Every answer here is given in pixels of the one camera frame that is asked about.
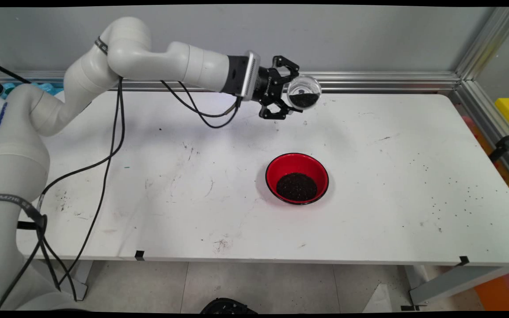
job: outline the red bowl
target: red bowl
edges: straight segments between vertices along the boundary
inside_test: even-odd
[[[279,195],[276,191],[276,185],[281,177],[290,173],[303,173],[313,179],[313,182],[317,185],[317,195],[308,201],[292,201]],[[309,204],[323,197],[329,187],[329,175],[327,175],[323,165],[313,157],[303,153],[285,153],[269,163],[266,169],[266,185],[273,195],[284,202]]]

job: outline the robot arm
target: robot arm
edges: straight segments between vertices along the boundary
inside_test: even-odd
[[[50,158],[40,135],[61,131],[93,99],[115,85],[119,76],[137,80],[184,81],[214,92],[257,99],[266,109],[279,103],[283,85],[297,76],[281,78],[274,68],[260,67],[253,52],[226,56],[181,42],[172,42],[166,52],[150,52],[148,27],[136,18],[120,18],[99,36],[96,45],[70,66],[64,78],[65,102],[33,85],[20,85],[10,93],[5,117],[0,123],[0,193],[34,201],[46,185]],[[281,64],[275,60],[275,66]],[[283,102],[285,118],[288,106]],[[270,113],[261,110],[261,117]],[[22,265],[15,232],[20,208],[0,201],[0,298]],[[28,269],[4,302],[3,309],[72,308],[69,297],[55,291],[40,274]]]

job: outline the floor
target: floor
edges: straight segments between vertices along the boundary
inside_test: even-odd
[[[237,262],[94,261],[87,310],[199,313],[217,297],[259,314],[362,312],[378,284],[387,284],[392,311],[410,305],[402,266]],[[422,307],[483,310],[474,290]]]

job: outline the table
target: table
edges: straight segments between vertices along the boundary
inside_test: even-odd
[[[260,105],[245,102],[222,129],[208,128],[167,92],[124,97],[125,142],[81,259],[462,263],[441,281],[458,275],[471,284],[509,272],[509,189],[445,96],[327,94],[284,121],[260,119]],[[193,97],[206,113],[234,101]],[[102,94],[43,139],[49,181],[107,156],[115,98]],[[312,155],[327,169],[322,199],[290,205],[267,189],[266,166],[288,152]],[[46,235],[61,258],[75,258],[83,243],[104,171],[105,164],[74,175],[46,194]],[[23,254],[36,244],[26,231],[17,240]],[[485,270],[465,278],[467,268]],[[435,280],[414,289],[421,295],[412,290],[415,304],[465,287]]]

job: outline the soil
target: soil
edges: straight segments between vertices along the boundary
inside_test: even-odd
[[[290,173],[281,177],[276,192],[292,201],[308,201],[317,195],[317,185],[303,173]]]
[[[297,95],[290,95],[289,97],[290,101],[300,107],[300,108],[307,108],[315,104],[317,102],[317,99],[319,99],[319,95],[317,94],[311,94],[311,93],[304,93],[304,94],[297,94]]]

